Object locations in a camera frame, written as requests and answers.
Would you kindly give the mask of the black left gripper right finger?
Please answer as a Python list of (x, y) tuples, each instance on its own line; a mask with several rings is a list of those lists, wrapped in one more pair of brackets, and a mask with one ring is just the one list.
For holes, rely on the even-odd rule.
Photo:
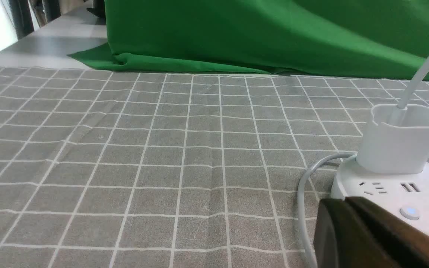
[(429, 268), (429, 236), (364, 197), (345, 199), (402, 268)]

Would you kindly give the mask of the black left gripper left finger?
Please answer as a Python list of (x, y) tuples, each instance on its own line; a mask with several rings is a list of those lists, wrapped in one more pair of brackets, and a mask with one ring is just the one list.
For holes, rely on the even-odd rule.
[(355, 210), (342, 200), (320, 200), (314, 235), (319, 268), (396, 268)]

